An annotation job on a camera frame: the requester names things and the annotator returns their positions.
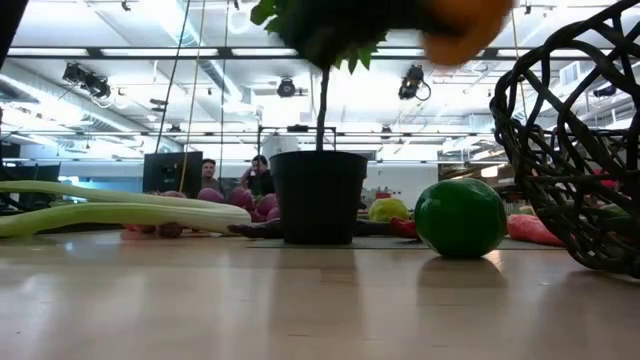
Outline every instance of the yellow fruit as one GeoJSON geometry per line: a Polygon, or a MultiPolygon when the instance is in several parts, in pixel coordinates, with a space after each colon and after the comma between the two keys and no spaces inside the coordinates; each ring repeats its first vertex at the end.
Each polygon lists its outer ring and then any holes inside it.
{"type": "Polygon", "coordinates": [[[387,223],[394,217],[409,220],[409,209],[407,209],[402,200],[394,198],[378,199],[369,208],[369,220],[371,221],[387,223]]]}

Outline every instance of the green ball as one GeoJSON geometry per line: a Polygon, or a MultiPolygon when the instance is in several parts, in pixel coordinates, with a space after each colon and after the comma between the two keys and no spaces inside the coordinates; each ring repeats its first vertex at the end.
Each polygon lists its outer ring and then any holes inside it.
{"type": "Polygon", "coordinates": [[[475,179],[428,187],[416,203],[415,218],[422,241],[445,257],[481,257],[498,247],[507,233],[500,196],[475,179]]]}

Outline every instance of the green fruit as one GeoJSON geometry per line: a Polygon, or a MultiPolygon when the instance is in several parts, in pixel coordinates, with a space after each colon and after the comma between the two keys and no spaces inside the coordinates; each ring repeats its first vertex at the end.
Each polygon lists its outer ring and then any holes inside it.
{"type": "Polygon", "coordinates": [[[602,215],[602,217],[606,219],[620,216],[629,216],[626,211],[622,210],[622,208],[616,204],[604,205],[600,208],[600,210],[606,211],[606,213],[602,215]]]}
{"type": "Polygon", "coordinates": [[[416,203],[416,230],[442,256],[476,258],[494,250],[507,233],[500,196],[475,179],[446,180],[416,203]]]}
{"type": "Polygon", "coordinates": [[[388,198],[378,199],[369,208],[369,220],[376,222],[391,222],[394,217],[409,220],[409,209],[402,200],[388,198]]]}

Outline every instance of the celery stalk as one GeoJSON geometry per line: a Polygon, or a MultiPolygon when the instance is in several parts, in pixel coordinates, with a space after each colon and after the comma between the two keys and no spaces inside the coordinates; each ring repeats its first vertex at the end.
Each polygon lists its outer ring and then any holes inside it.
{"type": "Polygon", "coordinates": [[[250,222],[251,218],[246,211],[230,213],[226,208],[194,209],[150,204],[83,203],[0,217],[0,237],[33,235],[42,230],[78,223],[178,223],[203,231],[230,234],[227,228],[229,225],[250,222]]]}
{"type": "Polygon", "coordinates": [[[168,196],[135,194],[124,191],[87,189],[79,186],[47,181],[0,181],[0,192],[39,192],[55,195],[71,195],[75,197],[85,198],[89,201],[215,209],[225,210],[230,214],[238,215],[247,213],[247,211],[244,209],[228,204],[218,204],[209,201],[183,199],[168,196]]]}

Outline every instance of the man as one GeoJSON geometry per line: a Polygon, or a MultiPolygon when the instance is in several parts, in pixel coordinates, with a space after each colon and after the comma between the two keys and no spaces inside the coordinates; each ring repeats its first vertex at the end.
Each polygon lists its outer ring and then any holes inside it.
{"type": "Polygon", "coordinates": [[[240,184],[251,190],[254,195],[264,196],[276,192],[269,163],[264,155],[257,155],[251,160],[251,167],[242,175],[240,184]]]}
{"type": "Polygon", "coordinates": [[[210,188],[220,191],[220,183],[214,178],[216,174],[216,161],[213,159],[202,160],[202,189],[210,188]]]}

